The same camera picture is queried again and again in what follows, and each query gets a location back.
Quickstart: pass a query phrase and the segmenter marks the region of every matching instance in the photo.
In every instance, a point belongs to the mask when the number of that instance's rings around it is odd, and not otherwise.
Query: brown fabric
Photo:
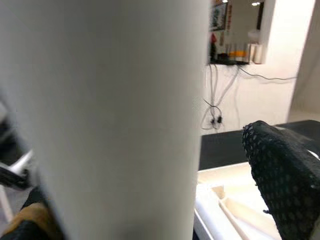
[[[42,203],[33,203],[23,208],[11,221],[4,235],[13,232],[22,221],[32,221],[41,228],[51,240],[62,240],[62,233],[59,231],[54,218],[48,208]]]

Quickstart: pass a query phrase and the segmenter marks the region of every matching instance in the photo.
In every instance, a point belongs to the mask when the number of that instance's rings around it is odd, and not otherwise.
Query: black perforated object
[[[320,161],[291,134],[257,121],[242,143],[261,196],[283,240],[308,240],[320,214]]]

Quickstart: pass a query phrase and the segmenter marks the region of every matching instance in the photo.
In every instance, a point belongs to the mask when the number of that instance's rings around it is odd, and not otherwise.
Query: framed picture
[[[212,8],[211,31],[225,30],[228,3],[221,3]]]

